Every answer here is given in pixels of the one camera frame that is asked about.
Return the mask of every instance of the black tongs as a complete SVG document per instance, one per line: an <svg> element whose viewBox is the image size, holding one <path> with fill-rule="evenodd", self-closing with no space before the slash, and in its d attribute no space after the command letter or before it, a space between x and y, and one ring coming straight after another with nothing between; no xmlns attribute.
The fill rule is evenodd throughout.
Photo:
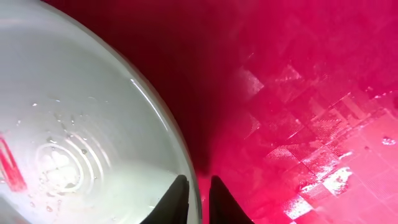
<svg viewBox="0 0 398 224"><path fill-rule="evenodd" d="M187 224L189 183L179 175L141 224ZM253 224L218 176L211 178L210 224Z"/></svg>

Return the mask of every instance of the red strip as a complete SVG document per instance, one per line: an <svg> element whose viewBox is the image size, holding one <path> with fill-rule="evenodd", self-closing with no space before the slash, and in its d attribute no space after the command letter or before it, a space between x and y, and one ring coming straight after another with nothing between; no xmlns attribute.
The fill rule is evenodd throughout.
<svg viewBox="0 0 398 224"><path fill-rule="evenodd" d="M3 167L2 173L6 178L6 182L8 186L13 192L21 192L27 189L25 180L18 169L17 163L15 162L14 156L12 156L11 151L4 140L3 137L0 137L0 143L4 146L7 156L4 155L3 150L0 150L0 163Z"/></svg>

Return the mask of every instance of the checkered pattern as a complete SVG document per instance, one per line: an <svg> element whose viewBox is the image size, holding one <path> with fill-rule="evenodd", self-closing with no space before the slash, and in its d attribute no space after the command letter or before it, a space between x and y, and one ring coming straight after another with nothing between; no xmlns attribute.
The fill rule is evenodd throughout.
<svg viewBox="0 0 398 224"><path fill-rule="evenodd" d="M169 105L258 224L397 223L395 1L46 0Z"/></svg>

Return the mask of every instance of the glossy red surface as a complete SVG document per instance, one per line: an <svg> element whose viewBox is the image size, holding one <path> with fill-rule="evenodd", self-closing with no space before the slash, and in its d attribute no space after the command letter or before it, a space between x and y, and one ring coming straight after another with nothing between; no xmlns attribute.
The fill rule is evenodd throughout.
<svg viewBox="0 0 398 224"><path fill-rule="evenodd" d="M168 104L205 223L213 174L258 224L397 223L397 1L46 1Z"/></svg>

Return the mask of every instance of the white plate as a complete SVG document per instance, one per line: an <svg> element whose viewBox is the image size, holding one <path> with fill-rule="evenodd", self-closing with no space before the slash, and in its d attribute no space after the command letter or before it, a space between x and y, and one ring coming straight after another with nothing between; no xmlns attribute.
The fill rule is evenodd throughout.
<svg viewBox="0 0 398 224"><path fill-rule="evenodd" d="M0 131L28 188L0 194L26 220L139 223L185 174L188 223L201 222L173 121L97 36L45 4L0 0L0 68Z"/></svg>

